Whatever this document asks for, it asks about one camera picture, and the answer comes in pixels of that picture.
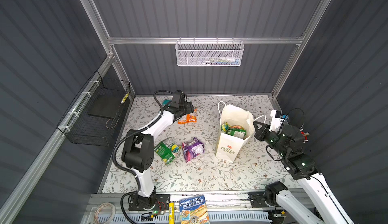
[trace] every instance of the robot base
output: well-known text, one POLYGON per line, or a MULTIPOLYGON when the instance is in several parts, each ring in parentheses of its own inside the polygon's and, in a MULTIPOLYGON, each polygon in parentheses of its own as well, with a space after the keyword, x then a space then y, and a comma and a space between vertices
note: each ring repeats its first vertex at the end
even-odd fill
POLYGON ((130 198, 129 211, 143 211, 143 210, 168 210, 168 203, 170 202, 170 195, 157 195, 154 189, 150 197, 142 197, 138 194, 134 194, 130 198))

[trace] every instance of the green snack package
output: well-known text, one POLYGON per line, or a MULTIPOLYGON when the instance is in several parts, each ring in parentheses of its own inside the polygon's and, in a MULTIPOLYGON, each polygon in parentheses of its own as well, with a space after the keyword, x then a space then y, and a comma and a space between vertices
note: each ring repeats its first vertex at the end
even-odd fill
POLYGON ((229 129, 227 131, 228 135, 235 136, 241 139, 244 139, 244 136, 246 135, 246 130, 241 129, 229 129))
POLYGON ((163 161, 167 164, 171 163, 175 158, 174 154, 171 152, 171 149, 168 148, 162 141, 154 147, 155 152, 163 159, 163 161))
POLYGON ((171 137, 164 139, 162 141, 168 148, 171 150, 172 155, 174 155, 174 158, 176 159, 177 156, 180 154, 180 146, 174 143, 174 141, 171 139, 171 137))

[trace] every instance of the yellow cylinder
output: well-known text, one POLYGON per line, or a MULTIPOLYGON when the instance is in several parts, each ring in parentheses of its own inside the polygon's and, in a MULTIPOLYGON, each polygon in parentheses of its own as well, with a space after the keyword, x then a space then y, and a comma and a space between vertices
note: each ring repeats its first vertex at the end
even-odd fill
POLYGON ((174 224, 174 202, 168 203, 168 224, 174 224))

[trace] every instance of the purple snack package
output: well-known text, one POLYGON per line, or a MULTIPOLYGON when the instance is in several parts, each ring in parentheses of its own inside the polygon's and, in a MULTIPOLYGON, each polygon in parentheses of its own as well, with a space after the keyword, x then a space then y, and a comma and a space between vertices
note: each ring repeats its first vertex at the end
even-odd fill
POLYGON ((205 152, 204 144, 196 137, 192 142, 182 142, 182 149, 186 162, 205 152))

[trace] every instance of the roll of tape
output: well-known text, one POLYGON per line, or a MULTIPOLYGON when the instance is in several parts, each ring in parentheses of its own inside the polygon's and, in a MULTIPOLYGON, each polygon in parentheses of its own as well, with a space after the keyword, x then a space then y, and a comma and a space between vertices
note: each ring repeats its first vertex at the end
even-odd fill
POLYGON ((109 224, 113 220, 115 214, 116 214, 116 207, 112 203, 109 203, 109 202, 102 203, 99 207, 97 207, 97 210, 94 212, 94 223, 95 224, 109 224), (109 206, 112 209, 111 216, 109 217, 109 219, 106 222, 100 223, 98 221, 98 214, 100 213, 102 208, 107 207, 107 206, 109 206))

